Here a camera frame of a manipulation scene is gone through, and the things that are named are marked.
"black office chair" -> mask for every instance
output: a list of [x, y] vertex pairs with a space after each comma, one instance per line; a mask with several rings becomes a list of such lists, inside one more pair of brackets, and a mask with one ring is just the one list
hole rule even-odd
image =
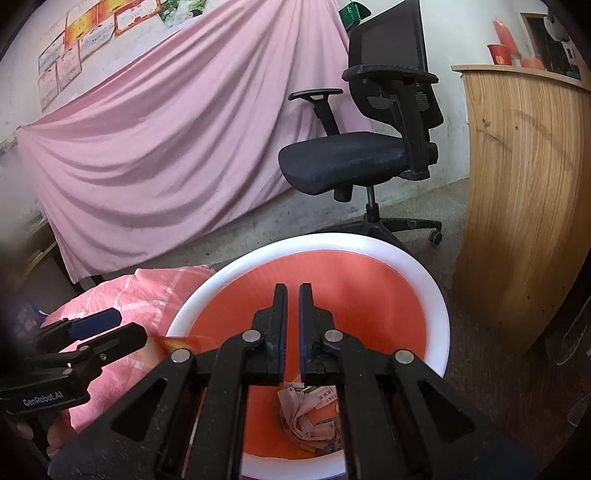
[[353, 185], [366, 187], [368, 203], [363, 220], [331, 226], [318, 232], [357, 233], [379, 238], [406, 250], [392, 234], [433, 229], [429, 240], [441, 242], [441, 222], [414, 218], [380, 218], [374, 185], [393, 177], [429, 178], [437, 162], [437, 145], [429, 129], [443, 123], [427, 71], [427, 55], [418, 0], [405, 0], [355, 27], [349, 42], [349, 68], [343, 80], [355, 105], [365, 116], [392, 125], [402, 138], [373, 132], [341, 134], [329, 96], [341, 89], [294, 92], [289, 100], [313, 105], [327, 136], [288, 145], [279, 152], [285, 179], [308, 195], [334, 190], [335, 200], [350, 202]]

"chair backrest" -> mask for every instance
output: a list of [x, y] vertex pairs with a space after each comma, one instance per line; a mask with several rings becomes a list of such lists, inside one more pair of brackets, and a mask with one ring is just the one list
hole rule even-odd
[[[396, 65], [427, 71], [419, 0], [404, 0], [352, 30], [349, 67], [361, 64]], [[351, 81], [349, 90], [363, 115], [392, 125], [404, 136], [395, 95], [387, 94], [370, 80]], [[416, 100], [428, 141], [428, 130], [441, 125], [443, 115], [430, 84], [417, 84]]]

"pink cloth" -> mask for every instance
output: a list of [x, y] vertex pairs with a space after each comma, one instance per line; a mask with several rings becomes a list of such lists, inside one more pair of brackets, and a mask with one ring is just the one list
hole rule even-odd
[[339, 87], [342, 131], [370, 130], [340, 78], [336, 0], [230, 0], [18, 130], [73, 281], [209, 233], [288, 188], [277, 160], [323, 130], [297, 90]]
[[[148, 335], [166, 335], [183, 303], [203, 282], [213, 275], [209, 267], [137, 269], [83, 293], [57, 309], [45, 320], [45, 325], [61, 318], [82, 318], [114, 307], [121, 312], [121, 325], [135, 322]], [[75, 350], [76, 342], [66, 350]], [[83, 430], [121, 398], [149, 371], [142, 363], [142, 351], [123, 357], [103, 369], [102, 375], [89, 385], [90, 401], [70, 409], [72, 426]]]

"white rim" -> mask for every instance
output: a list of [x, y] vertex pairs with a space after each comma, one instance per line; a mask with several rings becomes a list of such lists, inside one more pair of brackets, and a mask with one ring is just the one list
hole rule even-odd
[[[206, 280], [178, 311], [168, 336], [186, 336], [193, 322], [223, 288], [238, 277], [277, 258], [314, 250], [355, 252], [392, 267], [414, 290], [425, 314], [427, 345], [424, 362], [443, 376], [449, 355], [449, 317], [443, 296], [425, 268], [399, 248], [361, 235], [315, 233], [276, 242], [250, 252]], [[345, 473], [342, 451], [306, 460], [262, 458], [245, 453], [242, 474], [259, 480], [317, 480]]]

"green dustpan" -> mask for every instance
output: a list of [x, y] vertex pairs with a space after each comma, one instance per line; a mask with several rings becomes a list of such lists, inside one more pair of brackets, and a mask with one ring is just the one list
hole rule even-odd
[[348, 32], [356, 25], [359, 25], [364, 18], [371, 15], [371, 11], [359, 2], [351, 2], [339, 10], [340, 19]]

